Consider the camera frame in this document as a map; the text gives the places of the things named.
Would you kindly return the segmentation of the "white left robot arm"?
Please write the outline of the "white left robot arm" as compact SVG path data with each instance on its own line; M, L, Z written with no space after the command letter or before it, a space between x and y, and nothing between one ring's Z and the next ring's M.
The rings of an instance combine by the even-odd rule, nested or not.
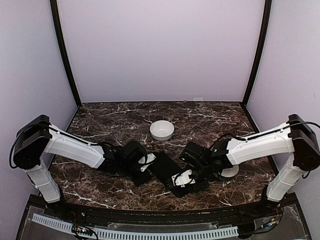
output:
M17 132L9 152L9 166L27 174L60 218L67 218L71 208L64 202L62 190L41 160L43 154L61 156L100 172L123 172L137 187L150 180L147 168L157 159L138 141L131 140L124 146L90 142L51 124L47 115L39 115Z

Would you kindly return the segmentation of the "black zippered tool case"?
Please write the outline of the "black zippered tool case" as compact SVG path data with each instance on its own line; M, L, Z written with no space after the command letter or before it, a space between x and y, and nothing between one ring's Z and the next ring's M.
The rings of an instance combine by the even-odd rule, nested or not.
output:
M191 169L181 168L165 152L153 152L155 160L147 167L153 175L177 197L196 193L209 187L207 179L196 181L192 178Z

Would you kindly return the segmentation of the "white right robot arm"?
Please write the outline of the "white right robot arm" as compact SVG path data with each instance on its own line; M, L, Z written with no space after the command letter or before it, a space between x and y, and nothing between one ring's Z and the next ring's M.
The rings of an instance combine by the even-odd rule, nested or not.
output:
M319 124L292 114L270 130L243 137L223 134L210 147L190 141L180 155L189 168L172 175L168 182L173 188L195 187L209 176L221 176L244 162L288 154L285 165L266 187L263 200L255 205L255 213L266 217L304 174L320 166L320 147L312 126Z

